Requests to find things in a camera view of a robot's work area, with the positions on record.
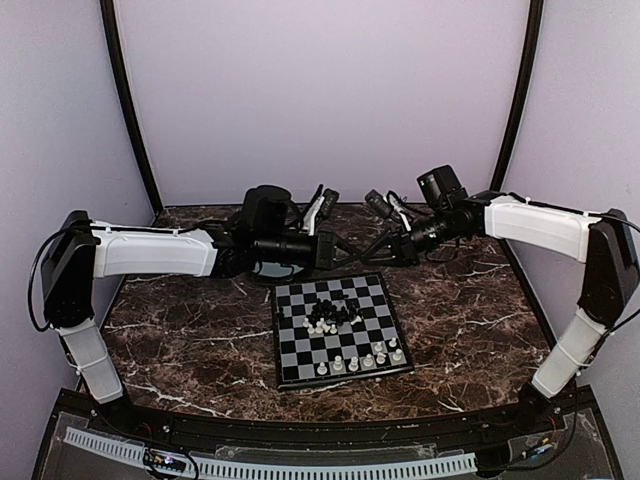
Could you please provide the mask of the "black grey chessboard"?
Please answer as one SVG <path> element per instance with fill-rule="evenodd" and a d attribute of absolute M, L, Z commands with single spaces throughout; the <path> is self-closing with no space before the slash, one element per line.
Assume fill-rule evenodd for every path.
<path fill-rule="evenodd" d="M 320 299 L 335 299 L 338 293 L 347 294 L 359 301 L 364 313 L 364 326 L 354 333 L 314 336 L 302 328 L 294 327 L 294 320 L 301 316 L 286 316 L 280 319 L 278 304 L 306 304 Z M 391 301 L 385 280 L 379 272 L 366 272 L 354 276 L 332 279 L 318 279 L 297 284 L 273 286 L 270 289 L 273 318 L 273 337 L 277 388 L 294 390 L 328 386 L 350 379 L 367 379 L 414 370 L 404 333 Z M 389 341 L 396 338 L 396 348 L 389 347 Z M 379 352 L 374 344 L 382 342 L 387 355 L 382 365 L 376 362 Z M 404 361 L 393 365 L 391 354 L 401 349 Z M 374 367 L 366 369 L 362 360 L 367 354 L 374 357 Z M 341 356 L 345 370 L 338 374 L 332 371 L 336 356 Z M 360 368 L 356 372 L 348 369 L 350 359 L 359 358 Z M 317 368 L 324 362 L 328 372 L 318 375 Z"/>

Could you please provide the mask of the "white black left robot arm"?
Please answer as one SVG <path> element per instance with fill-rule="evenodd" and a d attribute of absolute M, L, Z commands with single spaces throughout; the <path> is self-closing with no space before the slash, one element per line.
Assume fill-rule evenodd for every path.
<path fill-rule="evenodd" d="M 246 192 L 229 219 L 186 228 L 116 225 L 73 211 L 43 243 L 31 267 L 31 277 L 41 279 L 45 319 L 35 327 L 58 333 L 90 396 L 103 405 L 103 421 L 120 436 L 134 435 L 141 415 L 122 399 L 125 388 L 94 320 L 94 281 L 144 274 L 226 279 L 268 264 L 334 270 L 361 254 L 320 227 L 338 198 L 338 192 L 320 187 L 300 210 L 288 190 L 261 185 Z"/>

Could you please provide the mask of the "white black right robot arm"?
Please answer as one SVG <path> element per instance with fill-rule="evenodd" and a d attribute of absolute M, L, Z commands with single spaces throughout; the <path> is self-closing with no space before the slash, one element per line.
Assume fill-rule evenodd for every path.
<path fill-rule="evenodd" d="M 388 226 L 365 250 L 368 265 L 408 267 L 448 241 L 487 237 L 523 244 L 571 259 L 583 271 L 575 313 L 510 413 L 521 434 L 534 432 L 549 416 L 550 400 L 590 366 L 604 342 L 630 322 L 627 305 L 639 287 L 637 226 L 621 210 L 607 212 L 534 201 L 516 193 L 469 194 L 449 165 L 417 179 L 427 204 L 421 212 L 390 191 L 372 190 L 366 203 Z"/>

